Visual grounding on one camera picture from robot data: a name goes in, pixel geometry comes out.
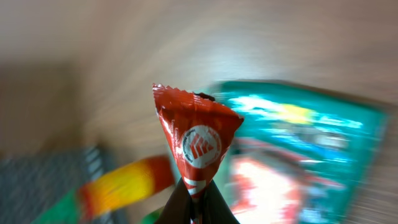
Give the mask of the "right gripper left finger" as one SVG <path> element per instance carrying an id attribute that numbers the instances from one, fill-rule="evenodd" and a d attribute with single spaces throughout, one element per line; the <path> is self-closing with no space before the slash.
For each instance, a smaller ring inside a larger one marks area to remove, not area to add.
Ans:
<path id="1" fill-rule="evenodd" d="M 180 179 L 155 224 L 190 224 L 191 196 Z"/>

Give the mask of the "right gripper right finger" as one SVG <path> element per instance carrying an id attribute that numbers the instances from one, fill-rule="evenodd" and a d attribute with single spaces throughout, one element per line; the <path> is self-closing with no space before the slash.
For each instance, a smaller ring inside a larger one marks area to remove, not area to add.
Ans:
<path id="1" fill-rule="evenodd" d="M 212 180 L 199 203 L 202 224 L 239 224 Z"/>

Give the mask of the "green lid jar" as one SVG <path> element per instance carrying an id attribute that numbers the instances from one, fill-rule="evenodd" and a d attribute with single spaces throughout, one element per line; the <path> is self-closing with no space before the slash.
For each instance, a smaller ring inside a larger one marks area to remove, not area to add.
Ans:
<path id="1" fill-rule="evenodd" d="M 154 224 L 160 217 L 163 208 L 159 208 L 149 214 L 147 214 L 142 220 L 141 224 Z"/>

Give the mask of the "yellow red sauce bottle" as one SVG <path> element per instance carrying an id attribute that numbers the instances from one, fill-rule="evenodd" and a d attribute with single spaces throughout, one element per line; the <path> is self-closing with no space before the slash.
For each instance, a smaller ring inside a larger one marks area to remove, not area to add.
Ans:
<path id="1" fill-rule="evenodd" d="M 174 176 L 167 156 L 153 156 L 108 172 L 71 190 L 32 223 L 88 223 L 170 187 Z"/>

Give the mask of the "red Nescafe sachet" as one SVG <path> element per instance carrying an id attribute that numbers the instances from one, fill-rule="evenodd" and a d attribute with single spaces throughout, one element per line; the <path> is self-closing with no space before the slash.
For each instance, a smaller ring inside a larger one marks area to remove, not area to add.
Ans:
<path id="1" fill-rule="evenodd" d="M 204 223 L 204 195 L 244 118 L 211 96 L 153 84 L 156 113 L 190 196 L 190 223 Z"/>

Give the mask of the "green 3M gloves package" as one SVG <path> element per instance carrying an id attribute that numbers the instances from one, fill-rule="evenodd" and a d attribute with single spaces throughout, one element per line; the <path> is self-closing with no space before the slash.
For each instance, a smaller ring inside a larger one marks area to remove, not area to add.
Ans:
<path id="1" fill-rule="evenodd" d="M 281 81 L 223 81 L 208 88 L 244 117 L 242 151 L 273 151 L 307 173 L 300 223 L 342 223 L 389 119 L 373 100 Z"/>

